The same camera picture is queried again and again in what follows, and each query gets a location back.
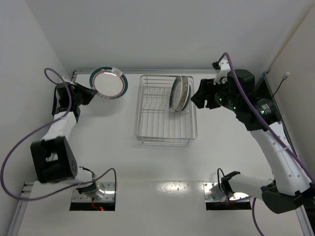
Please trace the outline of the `small blue patterned plate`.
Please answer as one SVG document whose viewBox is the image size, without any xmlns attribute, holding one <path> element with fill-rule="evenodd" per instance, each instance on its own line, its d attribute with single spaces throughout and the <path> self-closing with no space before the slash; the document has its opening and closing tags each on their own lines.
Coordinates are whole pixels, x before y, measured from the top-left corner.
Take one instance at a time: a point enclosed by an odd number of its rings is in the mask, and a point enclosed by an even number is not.
<svg viewBox="0 0 315 236">
<path fill-rule="evenodd" d="M 187 108 L 189 107 L 191 93 L 192 93 L 192 88 L 191 88 L 191 82 L 189 80 L 189 93 L 188 93 L 188 98 L 187 98 Z"/>
</svg>

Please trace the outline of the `white plate with grey rim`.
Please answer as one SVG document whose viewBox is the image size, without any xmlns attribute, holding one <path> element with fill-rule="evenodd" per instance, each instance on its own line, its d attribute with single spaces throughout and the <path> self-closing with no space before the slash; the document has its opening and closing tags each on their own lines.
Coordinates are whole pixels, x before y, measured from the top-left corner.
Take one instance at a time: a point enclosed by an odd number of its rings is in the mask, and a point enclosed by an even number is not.
<svg viewBox="0 0 315 236">
<path fill-rule="evenodd" d="M 182 95 L 180 97 L 179 105 L 176 109 L 176 112 L 180 112 L 185 109 L 186 102 L 189 96 L 189 79 L 187 76 L 182 77 Z"/>
</svg>

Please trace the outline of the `green red rimmed plate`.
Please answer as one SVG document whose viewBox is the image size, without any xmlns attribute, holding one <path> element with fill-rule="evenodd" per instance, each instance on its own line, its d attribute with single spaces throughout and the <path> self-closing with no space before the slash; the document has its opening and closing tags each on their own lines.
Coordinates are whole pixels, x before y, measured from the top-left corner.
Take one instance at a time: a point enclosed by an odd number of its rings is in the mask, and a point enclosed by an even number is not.
<svg viewBox="0 0 315 236">
<path fill-rule="evenodd" d="M 115 67 L 99 67 L 95 69 L 89 79 L 92 89 L 97 95 L 105 99 L 122 97 L 128 89 L 128 80 L 124 73 Z"/>
<path fill-rule="evenodd" d="M 182 76 L 178 76 L 174 80 L 170 97 L 169 97 L 169 110 L 171 112 L 176 112 L 176 109 L 180 102 L 181 95 L 182 95 Z"/>
</svg>

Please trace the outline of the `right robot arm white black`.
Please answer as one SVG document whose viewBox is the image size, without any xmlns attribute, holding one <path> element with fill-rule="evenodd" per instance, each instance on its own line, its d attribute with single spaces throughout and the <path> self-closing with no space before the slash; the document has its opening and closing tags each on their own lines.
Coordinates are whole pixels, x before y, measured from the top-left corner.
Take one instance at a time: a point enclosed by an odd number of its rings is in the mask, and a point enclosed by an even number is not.
<svg viewBox="0 0 315 236">
<path fill-rule="evenodd" d="M 255 85 L 252 73 L 244 69 L 237 69 L 235 73 L 242 92 L 233 73 L 228 72 L 218 84 L 214 79 L 202 79 L 191 101 L 199 109 L 225 107 L 233 111 L 260 146 L 274 178 L 258 179 L 233 171 L 210 189 L 211 198 L 219 201 L 241 192 L 262 200 L 276 214 L 295 210 L 314 197 L 315 185 L 290 155 L 284 128 L 271 97 Z"/>
</svg>

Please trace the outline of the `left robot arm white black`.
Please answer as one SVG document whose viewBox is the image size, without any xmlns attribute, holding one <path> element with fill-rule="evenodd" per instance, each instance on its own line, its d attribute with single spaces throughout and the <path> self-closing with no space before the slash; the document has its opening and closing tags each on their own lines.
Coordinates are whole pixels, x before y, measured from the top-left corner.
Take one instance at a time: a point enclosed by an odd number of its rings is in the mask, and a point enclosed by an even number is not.
<svg viewBox="0 0 315 236">
<path fill-rule="evenodd" d="M 31 144 L 31 155 L 38 181 L 42 184 L 69 184 L 91 181 L 78 187 L 79 193 L 95 190 L 95 173 L 79 167 L 68 143 L 72 129 L 81 113 L 80 106 L 88 105 L 96 90 L 78 83 L 59 83 L 54 90 L 52 116 L 54 123 L 41 140 Z"/>
</svg>

